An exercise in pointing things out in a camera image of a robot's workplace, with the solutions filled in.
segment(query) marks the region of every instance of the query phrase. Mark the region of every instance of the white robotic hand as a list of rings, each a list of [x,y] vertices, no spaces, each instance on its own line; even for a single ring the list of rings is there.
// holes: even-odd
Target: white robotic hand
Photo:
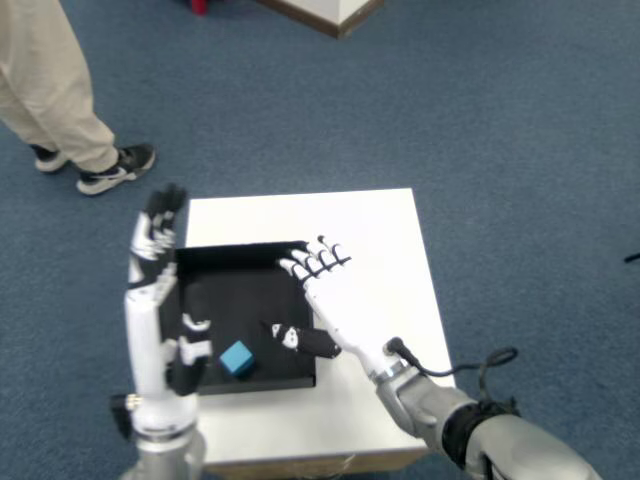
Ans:
[[[131,241],[125,307],[140,399],[133,411],[138,433],[175,431],[195,422],[194,394],[211,355],[204,294],[189,285],[181,299],[177,285],[173,225],[185,198],[175,185],[154,192]]]
[[[297,278],[313,311],[326,324],[333,340],[358,356],[369,377],[382,374],[400,358],[387,355],[389,319],[381,318],[376,294],[366,291],[357,263],[337,243],[320,236],[307,251],[292,250],[279,265]]]

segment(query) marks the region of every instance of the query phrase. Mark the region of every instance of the khaki pants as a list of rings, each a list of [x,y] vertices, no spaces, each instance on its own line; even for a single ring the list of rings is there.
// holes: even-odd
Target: khaki pants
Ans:
[[[59,150],[83,170],[101,172],[117,160],[58,0],[0,0],[0,119],[25,143]]]

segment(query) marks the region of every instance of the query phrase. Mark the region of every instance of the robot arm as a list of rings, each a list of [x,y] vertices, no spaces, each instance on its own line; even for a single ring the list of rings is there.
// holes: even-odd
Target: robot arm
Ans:
[[[136,433],[138,462],[121,480],[197,480],[205,442],[197,431],[197,388],[212,348],[206,298],[198,284],[177,285],[173,224],[184,190],[155,192],[131,242],[125,295],[136,393],[112,397],[121,433]]]
[[[396,424],[476,480],[600,480],[577,453],[495,402],[440,387],[398,354],[381,313],[362,291],[357,266],[324,237],[280,266],[296,277],[335,342],[359,359]]]
[[[211,355],[211,322],[200,286],[187,286],[181,302],[177,285],[173,225],[185,197],[173,185],[153,193],[131,242],[125,310],[136,397],[127,406],[140,435],[165,435],[195,424],[195,392]]]

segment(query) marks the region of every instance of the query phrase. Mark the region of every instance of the sneaker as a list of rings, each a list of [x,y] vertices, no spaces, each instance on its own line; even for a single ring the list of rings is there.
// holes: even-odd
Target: sneaker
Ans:
[[[53,173],[60,170],[69,161],[62,152],[51,152],[39,145],[31,145],[36,154],[36,168],[43,173]]]
[[[144,175],[153,166],[156,152],[151,145],[141,144],[119,150],[118,162],[108,170],[99,173],[80,171],[78,190],[85,195],[98,195],[124,181]]]

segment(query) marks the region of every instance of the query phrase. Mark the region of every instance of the blue carpet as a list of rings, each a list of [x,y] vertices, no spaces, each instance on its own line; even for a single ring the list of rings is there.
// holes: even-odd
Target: blue carpet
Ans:
[[[178,0],[64,5],[99,114],[160,161],[86,199],[0,130],[0,478],[133,462],[106,405],[131,386],[135,212],[167,181],[196,197],[412,187],[453,361],[517,345],[496,394],[604,478],[636,478],[640,265],[622,258],[640,249],[640,4],[388,1],[341,42],[248,0],[204,18]],[[463,477],[427,458],[355,478]]]

